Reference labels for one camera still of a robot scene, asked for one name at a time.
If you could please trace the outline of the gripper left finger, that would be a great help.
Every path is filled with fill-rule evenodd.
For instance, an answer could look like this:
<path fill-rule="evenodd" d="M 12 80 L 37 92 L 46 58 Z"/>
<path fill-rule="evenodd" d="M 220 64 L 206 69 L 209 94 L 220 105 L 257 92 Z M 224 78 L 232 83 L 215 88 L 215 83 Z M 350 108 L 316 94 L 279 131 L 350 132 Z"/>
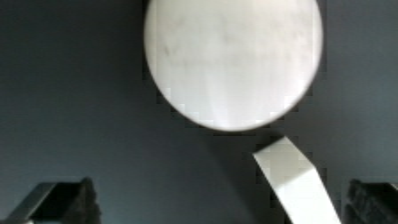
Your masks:
<path fill-rule="evenodd" d="M 97 224 L 97 194 L 92 179 L 42 182 L 0 224 Z"/>

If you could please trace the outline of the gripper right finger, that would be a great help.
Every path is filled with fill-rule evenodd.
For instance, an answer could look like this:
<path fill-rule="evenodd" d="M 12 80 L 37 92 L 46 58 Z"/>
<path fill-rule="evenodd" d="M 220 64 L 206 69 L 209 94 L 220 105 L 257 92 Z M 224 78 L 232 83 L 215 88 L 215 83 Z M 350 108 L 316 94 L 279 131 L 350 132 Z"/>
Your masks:
<path fill-rule="evenodd" d="M 350 181 L 343 224 L 398 224 L 398 188 L 387 182 Z"/>

